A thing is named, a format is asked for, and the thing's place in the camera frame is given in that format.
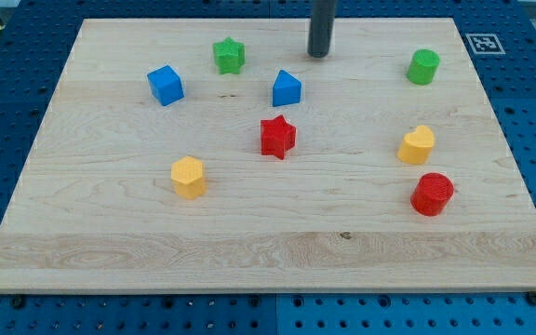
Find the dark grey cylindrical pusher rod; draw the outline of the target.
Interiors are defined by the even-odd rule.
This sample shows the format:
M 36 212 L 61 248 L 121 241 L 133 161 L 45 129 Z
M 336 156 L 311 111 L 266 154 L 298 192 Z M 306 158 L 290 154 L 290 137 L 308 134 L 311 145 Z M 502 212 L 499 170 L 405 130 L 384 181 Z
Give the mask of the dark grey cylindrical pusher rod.
M 337 0 L 313 2 L 307 41 L 307 53 L 313 58 L 322 59 L 329 53 L 337 3 Z

